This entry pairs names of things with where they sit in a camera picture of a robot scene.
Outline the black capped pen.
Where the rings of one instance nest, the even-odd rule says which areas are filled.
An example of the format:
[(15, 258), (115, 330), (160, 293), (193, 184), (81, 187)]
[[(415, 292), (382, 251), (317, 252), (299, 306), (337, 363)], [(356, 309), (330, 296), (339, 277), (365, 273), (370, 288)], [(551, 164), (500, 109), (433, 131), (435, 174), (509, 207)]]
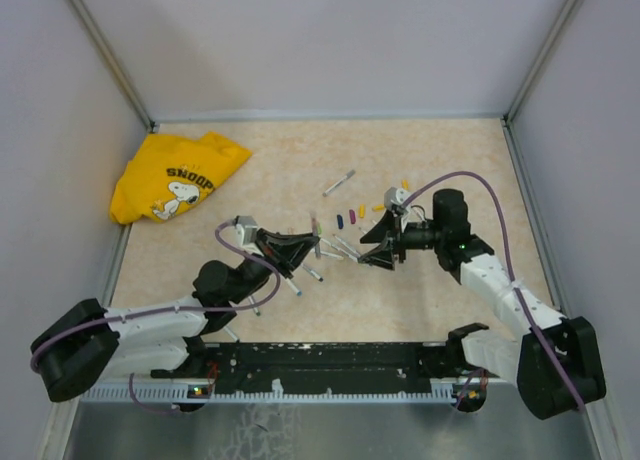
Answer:
[(227, 333), (231, 337), (233, 342), (235, 342), (235, 343), (240, 342), (239, 337), (232, 331), (232, 329), (230, 327), (224, 326), (223, 330), (224, 330), (225, 333)]

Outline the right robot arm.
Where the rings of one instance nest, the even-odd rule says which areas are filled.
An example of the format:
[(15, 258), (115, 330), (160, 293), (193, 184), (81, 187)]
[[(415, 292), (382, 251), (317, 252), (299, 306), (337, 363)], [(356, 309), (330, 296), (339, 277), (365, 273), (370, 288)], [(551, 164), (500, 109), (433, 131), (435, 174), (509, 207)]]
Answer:
[(514, 385), (528, 410), (548, 419), (605, 397), (596, 332), (583, 317), (569, 318), (510, 277), (494, 250), (471, 230), (461, 191), (434, 193), (430, 219), (411, 222), (409, 191), (392, 187), (385, 213), (361, 238), (372, 245), (360, 263), (393, 270), (410, 250), (431, 250), (440, 267), (478, 295), (511, 332), (476, 323), (450, 332), (448, 367), (461, 376), (483, 369)]

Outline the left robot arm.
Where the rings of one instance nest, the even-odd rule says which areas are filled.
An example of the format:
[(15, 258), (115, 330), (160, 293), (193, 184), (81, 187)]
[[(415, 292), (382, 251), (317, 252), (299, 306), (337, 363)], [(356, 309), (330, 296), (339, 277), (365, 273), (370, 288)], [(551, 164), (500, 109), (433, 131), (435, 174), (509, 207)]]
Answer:
[(208, 364), (204, 335), (222, 330), (246, 299), (268, 282), (292, 279), (318, 245), (313, 233), (283, 235), (231, 225), (241, 262), (206, 262), (188, 295), (147, 308), (105, 308), (95, 298), (78, 302), (31, 344), (31, 369), (54, 403), (77, 398), (104, 379), (133, 375), (194, 377)]

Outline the grey capped pen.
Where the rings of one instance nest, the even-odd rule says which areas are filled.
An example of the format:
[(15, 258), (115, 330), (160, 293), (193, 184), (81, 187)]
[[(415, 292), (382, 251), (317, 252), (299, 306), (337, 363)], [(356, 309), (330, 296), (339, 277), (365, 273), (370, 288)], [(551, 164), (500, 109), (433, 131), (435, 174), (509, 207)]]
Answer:
[(328, 197), (331, 195), (337, 188), (343, 185), (346, 181), (351, 179), (355, 175), (356, 171), (354, 169), (349, 170), (346, 174), (344, 174), (339, 180), (334, 182), (331, 186), (329, 186), (323, 193), (323, 197)]

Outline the light green capped pen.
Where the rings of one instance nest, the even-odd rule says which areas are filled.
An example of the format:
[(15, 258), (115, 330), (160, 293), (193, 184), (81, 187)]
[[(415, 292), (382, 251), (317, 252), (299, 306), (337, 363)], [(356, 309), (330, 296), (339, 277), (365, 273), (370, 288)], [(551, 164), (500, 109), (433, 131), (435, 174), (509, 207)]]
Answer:
[(327, 258), (332, 258), (332, 259), (336, 259), (336, 260), (344, 260), (345, 257), (343, 257), (342, 255), (339, 254), (335, 254), (335, 253), (331, 253), (331, 252), (326, 252), (326, 251), (320, 251), (320, 255), (327, 257)]

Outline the grey ended pen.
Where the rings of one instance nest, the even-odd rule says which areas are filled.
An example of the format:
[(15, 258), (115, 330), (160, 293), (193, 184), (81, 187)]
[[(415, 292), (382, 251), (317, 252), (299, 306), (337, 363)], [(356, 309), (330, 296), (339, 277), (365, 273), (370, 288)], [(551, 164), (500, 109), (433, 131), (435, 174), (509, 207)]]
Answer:
[(314, 254), (317, 259), (321, 259), (321, 248), (319, 245), (320, 236), (319, 236), (317, 215), (316, 215), (316, 212), (313, 210), (310, 210), (309, 215), (310, 215), (310, 222), (311, 222), (311, 230), (315, 239)]

